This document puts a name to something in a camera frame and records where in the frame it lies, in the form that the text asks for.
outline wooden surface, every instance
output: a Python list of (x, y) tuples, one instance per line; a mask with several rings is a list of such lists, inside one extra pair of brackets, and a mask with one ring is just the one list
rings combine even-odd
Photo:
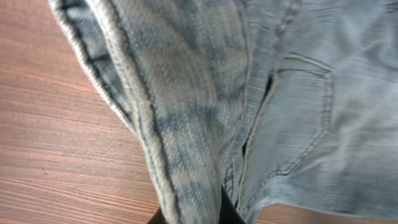
[[(82, 72), (46, 1), (0, 0), (0, 223), (146, 223), (137, 139)], [(288, 206), (257, 223), (398, 223)]]

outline jeans pocket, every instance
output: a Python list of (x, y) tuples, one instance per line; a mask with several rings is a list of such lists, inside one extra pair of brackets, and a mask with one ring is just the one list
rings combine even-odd
[(275, 175), (288, 175), (326, 136), (333, 104), (333, 70), (290, 54), (275, 70), (275, 91), (263, 122)]

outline pocket stitching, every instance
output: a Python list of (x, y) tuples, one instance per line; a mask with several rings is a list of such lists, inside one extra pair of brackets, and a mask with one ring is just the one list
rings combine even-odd
[(288, 54), (287, 56), (283, 57), (281, 60), (282, 62), (285, 59), (296, 59), (296, 60), (301, 60), (303, 62), (310, 63), (312, 65), (316, 65), (319, 68), (322, 68), (326, 70), (324, 73), (318, 73), (316, 75), (323, 75), (323, 92), (325, 93), (323, 95), (323, 103), (322, 103), (322, 113), (321, 113), (321, 130), (316, 133), (315, 137), (313, 140), (310, 142), (310, 144), (305, 147), (304, 151), (301, 152), (297, 157), (292, 159), (292, 162), (288, 162), (287, 168), (286, 169), (276, 169), (273, 170), (272, 172), (268, 173), (265, 177), (264, 180), (260, 182), (260, 184), (256, 187), (256, 190), (250, 197), (248, 204), (244, 207), (243, 209), (243, 218), (246, 218), (248, 215), (248, 210), (249, 208), (253, 205), (255, 198), (257, 198), (257, 194), (259, 191), (265, 186), (265, 184), (271, 180), (273, 177), (276, 176), (287, 176), (289, 175), (298, 165), (300, 164), (301, 161), (303, 161), (311, 152), (313, 152), (318, 144), (321, 142), (321, 140), (330, 132), (330, 124), (331, 124), (331, 112), (333, 110), (333, 99), (334, 99), (334, 76), (335, 76), (335, 70), (330, 68), (329, 66), (325, 65), (322, 62), (316, 61), (314, 59), (306, 58), (304, 56), (301, 56), (299, 54)]
[(300, 152), (298, 156), (295, 156), (289, 162), (285, 163), (284, 167), (286, 166), (286, 168), (278, 168), (275, 171), (276, 172), (275, 176), (289, 175), (296, 167), (299, 166), (301, 161), (303, 161), (311, 152), (313, 152), (317, 148), (320, 141), (330, 132), (331, 111), (333, 107), (333, 96), (334, 96), (333, 92), (334, 70), (332, 68), (322, 64), (321, 62), (305, 58), (304, 56), (298, 54), (290, 54), (284, 57), (283, 60), (285, 59), (301, 60), (303, 62), (316, 65), (320, 69), (326, 70), (326, 72), (318, 72), (314, 74), (314, 75), (322, 75), (323, 79), (322, 110), (320, 114), (321, 129), (314, 135), (310, 143), (305, 147), (305, 149), (302, 152)]

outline denim fabric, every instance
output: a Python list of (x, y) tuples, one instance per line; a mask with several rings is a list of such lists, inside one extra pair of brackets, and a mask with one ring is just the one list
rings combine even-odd
[(398, 3), (50, 0), (169, 223), (398, 213)]

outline seam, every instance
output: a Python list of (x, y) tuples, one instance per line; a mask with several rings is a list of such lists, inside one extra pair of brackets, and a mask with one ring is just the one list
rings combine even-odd
[(64, 34), (71, 41), (71, 45), (74, 48), (75, 54), (83, 67), (86, 76), (89, 81), (93, 84), (96, 91), (104, 99), (104, 101), (111, 107), (111, 109), (116, 113), (119, 119), (130, 129), (130, 131), (136, 135), (134, 130), (134, 125), (132, 119), (129, 117), (129, 113), (123, 109), (120, 103), (115, 99), (114, 95), (107, 91), (108, 85), (99, 75), (101, 72), (98, 67), (93, 63), (93, 59), (88, 51), (87, 44), (81, 39), (82, 34), (78, 26), (73, 22), (73, 20), (68, 16), (66, 10), (70, 7), (80, 7), (79, 4), (66, 5), (65, 0), (58, 0), (53, 4), (50, 4), (54, 15), (59, 21)]
[(276, 72), (272, 73), (272, 81), (273, 84), (271, 86), (271, 89), (269, 90), (269, 93), (267, 94), (266, 98), (264, 99), (262, 106), (260, 108), (260, 111), (257, 115), (254, 127), (252, 129), (252, 133), (249, 136), (248, 139), (248, 143), (246, 146), (246, 154), (244, 157), (244, 170), (243, 170), (243, 174), (242, 174), (242, 181), (241, 181), (241, 190), (239, 191), (239, 196), (238, 196), (238, 211), (240, 211), (242, 213), (242, 217), (245, 218), (246, 217), (246, 212), (247, 212), (247, 208), (249, 207), (248, 205), (246, 205), (243, 209), (241, 208), (242, 206), (242, 199), (243, 199), (243, 187), (244, 184), (246, 183), (246, 177), (248, 176), (248, 157), (249, 157), (249, 149), (252, 147), (253, 143), (254, 143), (254, 133), (257, 133), (257, 130), (259, 128), (259, 123), (260, 123), (260, 119), (261, 117), (263, 117), (263, 115), (266, 112), (266, 109), (269, 105), (269, 103), (271, 102), (271, 100), (274, 97), (274, 93), (277, 89), (278, 86), (278, 74)]
[(231, 200), (233, 200), (233, 198), (234, 198), (234, 163), (232, 163), (232, 167), (231, 167), (231, 176), (232, 176)]
[[(111, 25), (109, 25), (109, 26), (115, 26), (117, 28), (118, 33), (116, 33), (116, 36), (117, 35), (122, 36), (121, 40), (118, 40), (118, 41), (122, 42), (122, 44), (124, 44), (123, 47), (127, 47), (128, 49), (130, 49), (127, 32), (123, 27), (123, 24), (121, 22), (121, 17), (119, 15), (119, 12), (118, 12), (116, 6), (114, 5), (114, 3), (111, 0), (107, 0), (107, 2), (96, 1), (96, 3), (95, 4), (93, 3), (92, 6), (93, 7), (102, 6), (103, 8), (105, 8), (107, 10), (108, 13), (113, 15), (113, 17), (111, 17), (112, 19), (110, 20), (111, 22), (108, 21), (111, 23)], [(140, 135), (142, 138), (141, 140), (142, 140), (142, 143), (145, 145), (144, 151), (147, 154), (147, 160), (148, 160), (148, 163), (150, 164), (150, 168), (151, 168), (150, 171), (153, 172), (152, 176), (155, 179), (154, 180), (155, 186), (159, 190), (158, 193), (160, 193), (160, 195), (163, 199), (162, 205), (164, 206), (164, 208), (170, 209), (170, 218), (171, 219), (173, 219), (175, 221), (178, 220), (179, 222), (181, 222), (180, 210), (179, 210), (178, 203), (177, 203), (177, 201), (178, 201), (177, 194), (175, 193), (175, 188), (174, 188), (173, 182), (169, 176), (169, 173), (166, 171), (167, 166), (168, 166), (167, 157), (164, 156), (164, 151), (163, 151), (164, 142), (163, 142), (163, 139), (159, 133), (159, 130), (158, 130), (157, 124), (156, 124), (156, 112), (155, 112), (156, 109), (153, 104), (153, 97), (149, 91), (147, 83), (145, 82), (143, 77), (141, 77), (139, 75), (139, 74), (141, 74), (141, 71), (139, 69), (139, 64), (136, 60), (136, 57), (134, 57), (134, 55), (131, 52), (125, 53), (124, 51), (125, 51), (125, 49), (122, 49), (122, 52), (120, 52), (119, 54), (126, 55), (127, 58), (125, 58), (125, 60), (131, 60), (133, 62), (133, 64), (132, 64), (133, 68), (135, 67), (138, 70), (137, 72), (134, 72), (137, 75), (133, 76), (133, 78), (136, 78), (137, 79), (136, 81), (143, 84), (141, 86), (136, 86), (137, 93), (138, 93), (138, 95), (140, 95), (140, 98), (142, 100), (142, 105), (143, 105), (142, 109), (138, 110), (138, 113), (140, 114), (139, 117), (141, 117), (141, 119), (139, 119), (139, 125), (141, 128)], [(129, 88), (128, 90), (129, 90), (130, 96), (132, 96), (133, 95), (132, 87), (131, 87), (131, 83), (130, 83), (129, 79), (127, 79), (126, 71), (125, 71), (124, 67), (120, 67), (120, 69), (122, 70), (121, 74), (123, 75), (125, 85), (127, 85), (127, 87)], [(145, 115), (141, 116), (142, 110), (144, 110)], [(142, 126), (142, 119), (148, 120), (148, 121), (145, 121), (146, 126), (147, 126), (146, 128)], [(149, 134), (147, 133), (147, 135), (150, 139), (146, 139), (145, 131), (150, 131), (150, 130), (153, 130), (154, 134), (152, 135), (152, 133), (149, 133)], [(152, 152), (151, 147), (149, 147), (147, 144), (147, 142), (148, 142), (147, 140), (154, 141), (154, 146), (153, 146), (155, 148), (154, 150), (159, 150), (159, 151)], [(159, 165), (164, 167), (164, 168), (161, 168), (161, 170), (156, 168), (156, 165), (154, 163), (155, 157), (158, 160), (160, 160)], [(163, 188), (162, 184), (160, 184), (160, 180), (159, 180), (160, 175), (163, 176), (163, 178), (165, 179), (165, 189)], [(164, 199), (166, 196), (165, 190), (168, 192), (169, 195), (170, 194), (173, 195), (174, 199), (173, 199), (173, 202), (172, 202), (173, 205), (171, 208), (165, 206), (165, 203), (164, 203)]]
[[(249, 78), (250, 78), (250, 71), (251, 71), (251, 61), (252, 61), (252, 57), (250, 54), (250, 50), (249, 50), (249, 46), (250, 46), (250, 40), (248, 37), (248, 25), (247, 22), (244, 20), (244, 13), (243, 13), (243, 9), (242, 9), (242, 5), (240, 5), (240, 3), (238, 2), (238, 0), (233, 0), (234, 5), (236, 7), (236, 12), (238, 13), (238, 18), (239, 21), (241, 23), (241, 33), (243, 35), (243, 39), (244, 39), (244, 44), (245, 44), (245, 51), (246, 51), (246, 57), (248, 58), (248, 62), (247, 62), (247, 68), (246, 68), (246, 73), (245, 73), (245, 79), (244, 79), (244, 84), (243, 84), (243, 99), (242, 99), (242, 110), (241, 110), (241, 114), (239, 116), (239, 127), (245, 127), (245, 125), (242, 126), (242, 122), (244, 121), (243, 118), (243, 114), (244, 112), (247, 110), (247, 97), (248, 97), (248, 83), (249, 83)], [(242, 132), (242, 128), (239, 128), (235, 131), (234, 136), (232, 137), (232, 140), (235, 141), (238, 133)], [(228, 159), (230, 153), (228, 153), (224, 158), (223, 161), (221, 163), (221, 167), (224, 166), (226, 160)]]
[[(128, 49), (130, 49), (131, 46), (130, 46), (130, 43), (129, 43), (129, 41), (128, 41), (128, 40), (129, 40), (129, 37), (128, 37), (128, 35), (127, 35), (127, 31), (125, 30), (125, 28), (123, 27), (123, 24), (122, 24), (122, 22), (121, 22), (120, 14), (119, 14), (118, 10), (116, 9), (116, 6), (115, 6), (114, 3), (112, 2), (112, 0), (108, 0), (108, 2), (109, 2), (110, 5), (112, 5), (112, 7), (113, 7), (114, 13), (115, 13), (115, 15), (116, 15), (116, 20), (117, 20), (116, 23), (119, 24), (118, 28), (119, 28), (119, 30), (120, 30), (120, 31), (123, 33), (123, 35), (124, 35), (124, 44), (126, 44), (126, 47), (127, 47)], [(139, 68), (139, 63), (138, 63), (136, 60), (134, 60), (135, 55), (132, 55), (132, 53), (129, 53), (129, 55), (130, 55), (131, 58), (133, 58), (133, 61), (134, 61), (134, 64), (136, 65), (136, 67)], [(123, 73), (123, 75), (124, 75), (124, 78), (125, 78), (126, 80), (128, 80), (126, 74)], [(153, 98), (153, 94), (150, 92), (149, 86), (148, 86), (148, 84), (146, 83), (144, 77), (140, 77), (140, 78), (141, 78), (141, 81), (143, 82), (143, 84), (144, 84), (144, 86), (145, 86), (144, 91), (145, 91), (145, 93), (149, 96), (150, 107), (152, 108), (151, 110), (152, 110), (152, 112), (153, 112), (154, 132), (156, 133), (156, 135), (158, 136), (159, 141), (160, 141), (160, 151), (161, 151), (161, 153), (162, 153), (162, 157), (163, 157), (165, 160), (167, 160), (167, 156), (164, 155), (164, 150), (163, 150), (163, 149), (164, 149), (164, 140), (163, 140), (161, 134), (159, 133), (159, 128), (158, 128), (157, 123), (156, 123), (156, 117), (157, 117), (157, 116), (156, 116), (156, 108), (155, 108), (154, 103), (153, 103), (153, 99), (154, 99), (154, 98)], [(132, 93), (132, 88), (131, 88), (131, 86), (130, 86), (129, 81), (127, 81), (126, 83), (127, 83), (128, 87), (129, 87), (129, 91)], [(153, 158), (153, 155), (152, 155), (151, 150), (148, 150), (148, 153), (150, 154), (150, 161), (151, 161), (151, 163), (152, 163), (152, 166), (154, 167), (154, 166), (155, 166), (155, 165), (154, 165), (154, 158)], [(165, 170), (168, 170), (168, 168), (167, 168), (168, 162), (167, 162), (167, 161), (166, 161), (166, 163), (165, 163), (165, 166), (166, 166)], [(164, 191), (163, 191), (163, 189), (162, 189), (162, 185), (161, 185), (160, 182), (159, 182), (159, 177), (158, 177), (158, 175), (156, 174), (156, 170), (154, 169), (153, 171), (155, 172), (154, 176), (155, 176), (155, 179), (156, 179), (156, 181), (157, 181), (157, 185), (158, 185), (160, 191), (162, 192), (162, 194), (164, 195)], [(172, 188), (172, 192), (174, 193), (174, 197), (175, 197), (175, 201), (174, 201), (174, 202), (175, 202), (175, 205), (174, 205), (174, 206), (175, 206), (175, 209), (176, 209), (177, 215), (178, 215), (177, 219), (180, 220), (180, 222), (181, 222), (181, 213), (180, 213), (180, 209), (179, 209), (179, 206), (178, 206), (178, 198), (177, 198), (177, 194), (175, 193), (175, 186), (174, 186), (174, 183), (173, 183), (171, 177), (169, 176), (168, 172), (165, 172), (165, 176), (168, 178), (169, 183), (170, 183), (170, 186), (171, 186), (171, 188)]]
[[(326, 70), (323, 78), (323, 96), (322, 96), (322, 110), (321, 110), (321, 130), (314, 135), (313, 139), (311, 140), (310, 144), (305, 147), (305, 149), (298, 155), (298, 157), (294, 158), (290, 165), (288, 165), (285, 169), (276, 169), (266, 175), (266, 178), (261, 181), (261, 183), (256, 187), (254, 193), (250, 197), (248, 204), (243, 209), (243, 217), (246, 218), (248, 215), (249, 208), (253, 205), (255, 199), (258, 196), (259, 191), (268, 183), (268, 181), (276, 176), (287, 176), (293, 170), (295, 170), (301, 161), (303, 161), (311, 152), (313, 152), (318, 145), (321, 143), (322, 139), (330, 132), (330, 124), (331, 124), (331, 112), (333, 110), (333, 88), (334, 88), (334, 76), (335, 71), (327, 65), (324, 65), (321, 62), (310, 60), (309, 58), (303, 58), (297, 54), (289, 54), (288, 56), (284, 57), (284, 59), (297, 59), (307, 63), (311, 63), (313, 65), (319, 66)], [(280, 70), (276, 70), (276, 76), (279, 76)]]

